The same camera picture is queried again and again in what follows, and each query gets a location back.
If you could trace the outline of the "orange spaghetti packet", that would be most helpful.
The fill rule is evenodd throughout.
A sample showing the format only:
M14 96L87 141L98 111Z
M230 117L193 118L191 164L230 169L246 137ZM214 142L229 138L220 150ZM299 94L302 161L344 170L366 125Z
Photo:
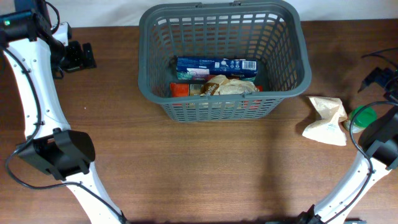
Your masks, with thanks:
M185 97L185 96L201 96L200 91L203 85L201 84L184 84L184 83L171 83L170 88L172 96Z

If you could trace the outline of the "green lid jar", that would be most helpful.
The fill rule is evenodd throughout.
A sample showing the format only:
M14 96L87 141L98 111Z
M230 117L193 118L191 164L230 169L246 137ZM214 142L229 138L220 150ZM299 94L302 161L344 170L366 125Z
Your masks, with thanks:
M377 120L377 113L372 108L366 108L360 115L353 119L353 117L358 113L358 111L363 108L363 106L357 107L349 115L348 119L343 122L345 130L349 131L349 126L353 123L352 132L360 133L365 130L371 123Z

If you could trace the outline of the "blue carton box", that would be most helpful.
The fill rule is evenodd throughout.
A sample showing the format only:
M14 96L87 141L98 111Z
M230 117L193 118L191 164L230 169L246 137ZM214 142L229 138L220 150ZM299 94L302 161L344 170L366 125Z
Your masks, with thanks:
M178 57L176 71L179 80L210 80L224 75L229 79L253 82L258 68L256 60Z

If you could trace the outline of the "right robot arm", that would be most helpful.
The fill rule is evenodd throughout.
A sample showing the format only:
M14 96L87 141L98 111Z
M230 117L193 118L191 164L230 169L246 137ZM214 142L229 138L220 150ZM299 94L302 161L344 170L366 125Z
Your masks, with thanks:
M380 179L397 169L397 70L375 68L361 83L360 91L376 83L385 91L384 101L375 101L353 111L349 136L358 150L352 166L324 199L302 212L295 223L344 223L350 211ZM359 140L353 136L355 121L376 105L392 108L367 124Z

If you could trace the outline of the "grey plastic basket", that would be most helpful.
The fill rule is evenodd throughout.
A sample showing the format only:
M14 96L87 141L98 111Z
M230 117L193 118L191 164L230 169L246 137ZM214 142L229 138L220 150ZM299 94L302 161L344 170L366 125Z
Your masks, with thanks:
M312 71L298 12L285 1L159 4L139 21L141 93L176 121L254 119L303 93ZM173 97L180 57L256 63L256 93Z

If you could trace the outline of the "brown snack bag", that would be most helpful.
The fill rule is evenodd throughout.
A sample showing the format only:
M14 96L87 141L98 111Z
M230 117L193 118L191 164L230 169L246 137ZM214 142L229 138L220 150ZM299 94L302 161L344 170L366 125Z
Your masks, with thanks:
M225 75L217 75L202 86L200 95L241 95L259 91L260 89L253 82L228 79Z

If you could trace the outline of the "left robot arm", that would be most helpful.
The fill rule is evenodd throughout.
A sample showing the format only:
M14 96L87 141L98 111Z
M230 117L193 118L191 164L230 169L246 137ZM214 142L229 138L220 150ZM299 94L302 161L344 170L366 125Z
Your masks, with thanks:
M96 67L92 47L72 39L66 22L50 20L44 0L1 2L1 52L16 79L24 111L25 141L13 156L67 187L92 223L126 223L98 177L87 133L72 130L54 81Z

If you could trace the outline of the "beige paper bag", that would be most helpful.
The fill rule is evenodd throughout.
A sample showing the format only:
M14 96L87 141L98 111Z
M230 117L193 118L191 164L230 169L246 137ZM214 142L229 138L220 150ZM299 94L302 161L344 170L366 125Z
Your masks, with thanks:
M346 134L341 130L340 123L348 119L348 115L339 98L309 96L311 104L320 119L309 124L302 136L317 142L335 146L346 145Z

